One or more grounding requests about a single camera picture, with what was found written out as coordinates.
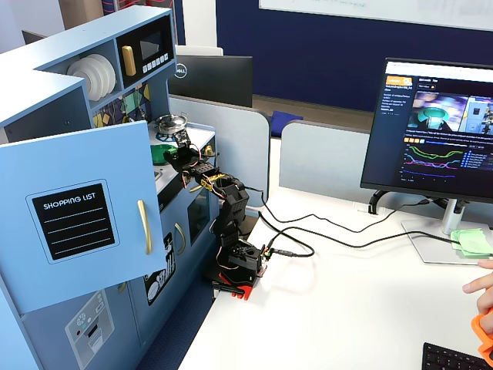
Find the robotic arm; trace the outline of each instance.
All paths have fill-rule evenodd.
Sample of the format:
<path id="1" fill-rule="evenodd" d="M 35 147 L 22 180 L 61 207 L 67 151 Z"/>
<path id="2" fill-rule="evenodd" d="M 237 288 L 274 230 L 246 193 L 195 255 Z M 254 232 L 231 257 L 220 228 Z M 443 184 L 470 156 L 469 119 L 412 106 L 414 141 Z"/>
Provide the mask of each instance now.
<path id="1" fill-rule="evenodd" d="M 166 152 L 166 161 L 183 179 L 195 179 L 223 201 L 211 227 L 220 245 L 216 256 L 217 275 L 222 282 L 243 288 L 247 299 L 255 280 L 265 270 L 266 252 L 265 247 L 260 250 L 240 239 L 240 225 L 250 196 L 237 178 L 221 173 L 219 167 L 207 162 L 207 157 L 191 143 L 185 128 L 174 133 L 173 138 L 178 149 L 174 153 Z"/>

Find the finger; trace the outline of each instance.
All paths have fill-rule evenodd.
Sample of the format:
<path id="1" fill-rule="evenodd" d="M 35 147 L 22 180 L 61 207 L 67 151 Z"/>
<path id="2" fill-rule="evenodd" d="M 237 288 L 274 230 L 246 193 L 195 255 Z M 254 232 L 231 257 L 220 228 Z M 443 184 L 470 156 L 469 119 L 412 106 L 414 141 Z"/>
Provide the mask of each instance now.
<path id="1" fill-rule="evenodd" d="M 480 326 L 483 328 L 486 334 L 493 333 L 493 313 L 487 314 L 483 316 L 481 320 L 479 320 Z"/>
<path id="2" fill-rule="evenodd" d="M 486 290 L 483 295 L 478 298 L 478 311 L 480 314 L 486 315 L 488 310 L 493 307 L 493 288 Z"/>
<path id="3" fill-rule="evenodd" d="M 493 269 L 493 260 L 479 260 L 478 266 Z"/>
<path id="4" fill-rule="evenodd" d="M 480 291 L 481 289 L 488 289 L 493 286 L 493 274 L 489 274 L 479 279 L 471 281 L 462 287 L 464 293 L 474 293 L 475 291 Z"/>

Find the cabinet door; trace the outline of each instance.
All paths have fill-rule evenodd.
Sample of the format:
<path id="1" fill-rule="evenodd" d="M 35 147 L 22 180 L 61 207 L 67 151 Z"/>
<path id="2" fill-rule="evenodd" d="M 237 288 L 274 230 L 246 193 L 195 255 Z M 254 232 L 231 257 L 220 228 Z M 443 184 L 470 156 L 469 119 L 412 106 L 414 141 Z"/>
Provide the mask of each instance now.
<path id="1" fill-rule="evenodd" d="M 24 316 L 25 330 L 45 370 L 133 370 L 136 367 L 139 336 L 129 290 L 124 284 Z M 96 308 L 103 306 L 99 312 L 91 305 L 94 300 Z"/>
<path id="2" fill-rule="evenodd" d="M 166 266 L 145 121 L 6 144 L 0 163 L 0 271 L 21 313 Z"/>
<path id="3" fill-rule="evenodd" d="M 186 212 L 184 191 L 180 191 L 161 213 L 168 262 L 166 269 L 148 271 L 147 275 L 129 283 L 142 346 L 149 345 L 155 338 L 187 287 L 184 282 L 186 275 L 181 271 L 183 266 L 176 261 L 178 251 L 184 247 L 183 239 L 175 226 L 178 215 Z"/>

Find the white plate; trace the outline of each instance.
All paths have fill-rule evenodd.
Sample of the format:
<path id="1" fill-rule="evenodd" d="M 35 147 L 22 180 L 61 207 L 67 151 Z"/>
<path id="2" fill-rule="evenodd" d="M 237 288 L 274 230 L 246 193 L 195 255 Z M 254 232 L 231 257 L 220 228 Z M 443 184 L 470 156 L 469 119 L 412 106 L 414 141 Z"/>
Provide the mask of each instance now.
<path id="1" fill-rule="evenodd" d="M 101 96 L 106 95 L 108 93 L 108 87 L 109 87 L 109 76 L 106 71 L 106 68 L 104 67 L 103 64 L 101 64 L 101 62 L 97 61 L 94 58 L 86 57 L 83 60 L 84 63 L 93 65 L 94 68 L 96 68 L 96 70 L 98 71 L 98 74 L 99 76 L 101 76 L 101 80 L 102 80 Z"/>
<path id="2" fill-rule="evenodd" d="M 72 76 L 80 77 L 81 79 L 84 79 L 86 81 L 87 93 L 89 94 L 89 91 L 91 91 L 91 79 L 89 78 L 89 76 L 81 71 L 75 71 Z"/>
<path id="3" fill-rule="evenodd" d="M 102 96 L 102 77 L 99 74 L 98 68 L 95 66 L 96 60 L 91 58 L 80 59 L 80 64 L 77 70 L 84 72 L 91 81 L 91 89 L 89 90 L 89 100 L 97 102 Z"/>
<path id="4" fill-rule="evenodd" d="M 74 63 L 72 63 L 69 66 L 69 69 L 67 69 L 67 75 L 73 76 L 74 72 L 79 68 L 80 65 L 80 59 L 76 60 Z"/>
<path id="5" fill-rule="evenodd" d="M 105 67 L 105 70 L 108 73 L 108 77 L 109 77 L 108 94 L 110 94 L 113 91 L 113 89 L 115 89 L 115 84 L 116 84 L 115 69 L 111 65 L 111 62 L 100 54 L 91 54 L 88 55 L 87 57 L 97 60 L 102 64 L 103 67 Z"/>

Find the gray partition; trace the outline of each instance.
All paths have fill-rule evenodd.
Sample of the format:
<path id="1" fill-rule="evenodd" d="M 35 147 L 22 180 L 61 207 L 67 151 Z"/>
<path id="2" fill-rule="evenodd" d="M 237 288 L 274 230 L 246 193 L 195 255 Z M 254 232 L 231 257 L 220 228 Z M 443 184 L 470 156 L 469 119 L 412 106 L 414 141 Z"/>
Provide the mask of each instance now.
<path id="1" fill-rule="evenodd" d="M 270 119 L 259 110 L 242 106 L 214 103 L 206 100 L 170 95 L 169 110 L 186 113 L 192 123 L 216 129 L 217 164 L 246 186 L 269 190 Z M 248 190 L 251 207 L 261 207 L 257 192 Z"/>
<path id="2" fill-rule="evenodd" d="M 282 134 L 279 185 L 367 203 L 374 190 L 361 189 L 360 181 L 369 136 L 369 131 L 291 121 Z M 378 205 L 396 209 L 421 199 L 417 195 L 389 193 Z M 435 204 L 403 210 L 436 218 L 444 215 L 444 210 Z M 493 226 L 493 205 L 470 204 L 465 208 L 464 220 Z"/>

